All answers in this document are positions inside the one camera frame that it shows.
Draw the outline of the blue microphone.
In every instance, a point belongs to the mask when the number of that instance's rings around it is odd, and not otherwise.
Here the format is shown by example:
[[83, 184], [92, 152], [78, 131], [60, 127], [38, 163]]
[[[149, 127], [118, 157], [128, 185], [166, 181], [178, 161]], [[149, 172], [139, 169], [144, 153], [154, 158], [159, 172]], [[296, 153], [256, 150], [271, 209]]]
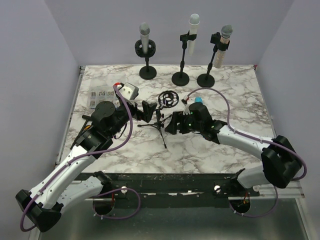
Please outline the blue microphone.
[[202, 99], [201, 97], [196, 97], [196, 98], [194, 99], [194, 102], [195, 102], [195, 103], [201, 103], [201, 104], [203, 104], [203, 99]]

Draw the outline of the black round-base holder stand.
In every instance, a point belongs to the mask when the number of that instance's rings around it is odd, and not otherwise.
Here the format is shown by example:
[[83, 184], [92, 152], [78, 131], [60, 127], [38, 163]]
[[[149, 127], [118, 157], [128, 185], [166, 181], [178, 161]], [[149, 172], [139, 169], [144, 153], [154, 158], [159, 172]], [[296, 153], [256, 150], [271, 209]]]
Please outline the black round-base holder stand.
[[214, 44], [213, 47], [213, 53], [211, 60], [207, 66], [207, 71], [206, 73], [200, 74], [197, 78], [197, 84], [202, 87], [202, 88], [211, 88], [215, 84], [215, 78], [210, 74], [213, 66], [214, 66], [214, 59], [216, 57], [216, 53], [218, 51], [218, 45], [220, 43], [220, 38], [221, 38], [221, 33], [216, 32], [211, 35], [210, 43]]

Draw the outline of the glitter microphone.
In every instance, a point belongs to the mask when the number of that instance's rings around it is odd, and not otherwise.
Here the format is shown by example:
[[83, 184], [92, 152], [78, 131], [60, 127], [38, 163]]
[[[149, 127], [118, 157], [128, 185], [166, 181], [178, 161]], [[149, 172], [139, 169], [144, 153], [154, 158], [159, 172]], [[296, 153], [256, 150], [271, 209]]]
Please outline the glitter microphone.
[[233, 33], [233, 27], [231, 24], [224, 25], [220, 31], [220, 43], [218, 44], [218, 50], [216, 52], [214, 67], [220, 68], [225, 58], [226, 51], [230, 44], [230, 37]]

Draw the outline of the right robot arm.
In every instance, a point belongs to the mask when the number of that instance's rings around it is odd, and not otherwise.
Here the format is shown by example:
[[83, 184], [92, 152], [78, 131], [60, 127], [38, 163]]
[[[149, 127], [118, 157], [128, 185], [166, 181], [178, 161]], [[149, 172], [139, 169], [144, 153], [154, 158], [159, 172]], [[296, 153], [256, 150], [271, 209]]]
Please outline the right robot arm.
[[284, 189], [303, 166], [284, 136], [249, 138], [246, 133], [236, 133], [226, 122], [212, 119], [207, 107], [200, 102], [190, 104], [185, 110], [186, 113], [173, 112], [171, 121], [165, 128], [167, 133], [175, 135], [198, 132], [207, 141], [234, 147], [261, 160], [260, 166], [242, 169], [235, 174], [230, 183], [230, 191], [236, 196], [243, 195], [249, 188], [257, 185], [272, 184]]

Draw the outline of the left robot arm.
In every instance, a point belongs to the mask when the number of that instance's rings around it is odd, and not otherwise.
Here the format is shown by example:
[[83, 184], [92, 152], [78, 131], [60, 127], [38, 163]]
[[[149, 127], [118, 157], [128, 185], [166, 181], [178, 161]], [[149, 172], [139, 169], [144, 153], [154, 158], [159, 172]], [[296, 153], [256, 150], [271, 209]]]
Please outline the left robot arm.
[[83, 129], [68, 156], [37, 186], [20, 190], [15, 199], [40, 232], [50, 230], [71, 206], [90, 197], [112, 196], [118, 190], [110, 177], [95, 172], [87, 180], [72, 185], [75, 178], [105, 152], [113, 149], [114, 136], [133, 119], [148, 123], [157, 107], [156, 103], [142, 102], [139, 110], [135, 102], [125, 101], [119, 107], [102, 101], [91, 114], [91, 125]]

